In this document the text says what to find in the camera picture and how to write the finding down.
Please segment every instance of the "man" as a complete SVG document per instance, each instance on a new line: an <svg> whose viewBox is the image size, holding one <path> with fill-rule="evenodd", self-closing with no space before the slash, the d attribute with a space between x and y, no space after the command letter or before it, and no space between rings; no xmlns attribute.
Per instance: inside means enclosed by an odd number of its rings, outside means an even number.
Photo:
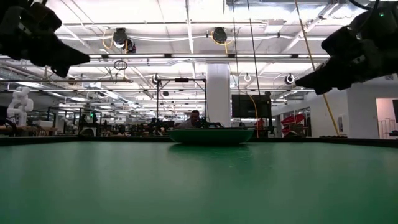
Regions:
<svg viewBox="0 0 398 224"><path fill-rule="evenodd" d="M188 120L182 122L180 125L177 127L174 127L175 130L178 129L192 129L192 128L197 128L196 123L199 121L199 111L194 110L191 112L191 116Z"/></svg>

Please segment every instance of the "white column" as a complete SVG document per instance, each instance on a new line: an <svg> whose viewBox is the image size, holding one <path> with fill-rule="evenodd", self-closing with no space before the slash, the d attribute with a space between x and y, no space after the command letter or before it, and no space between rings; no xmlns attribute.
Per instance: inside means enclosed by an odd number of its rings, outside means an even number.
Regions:
<svg viewBox="0 0 398 224"><path fill-rule="evenodd" d="M207 114L208 121L231 126L230 70L227 64L207 65Z"/></svg>

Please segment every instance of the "green table surface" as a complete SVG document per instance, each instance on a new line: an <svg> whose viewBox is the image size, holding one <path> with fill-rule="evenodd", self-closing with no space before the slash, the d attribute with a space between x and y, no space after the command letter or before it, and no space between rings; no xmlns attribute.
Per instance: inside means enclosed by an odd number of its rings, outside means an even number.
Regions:
<svg viewBox="0 0 398 224"><path fill-rule="evenodd" d="M0 223L398 223L398 151L69 142L0 147Z"/></svg>

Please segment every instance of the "green bowl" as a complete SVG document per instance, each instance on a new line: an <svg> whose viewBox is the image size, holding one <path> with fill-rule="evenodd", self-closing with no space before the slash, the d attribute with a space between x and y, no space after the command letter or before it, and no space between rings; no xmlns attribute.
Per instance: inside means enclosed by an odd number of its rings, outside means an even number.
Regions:
<svg viewBox="0 0 398 224"><path fill-rule="evenodd" d="M170 138L184 144L239 144L247 142L253 130L188 129L169 131Z"/></svg>

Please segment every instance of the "white humanoid robot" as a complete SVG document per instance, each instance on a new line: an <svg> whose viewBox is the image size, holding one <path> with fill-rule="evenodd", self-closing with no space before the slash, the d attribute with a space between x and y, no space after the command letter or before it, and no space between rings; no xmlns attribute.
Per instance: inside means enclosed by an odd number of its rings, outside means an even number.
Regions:
<svg viewBox="0 0 398 224"><path fill-rule="evenodd" d="M18 115L18 126L25 126L27 113L33 110L33 100L28 98L30 88L18 87L17 91L12 94L12 101L7 109L7 117L13 119L15 115Z"/></svg>
<svg viewBox="0 0 398 224"><path fill-rule="evenodd" d="M75 132L75 131L78 130L78 127L77 127L75 124L73 124L73 121L67 120L67 118L64 117L64 116L61 118L61 120L64 121L65 124L66 124L68 127L71 127L71 128L73 129L73 132Z"/></svg>

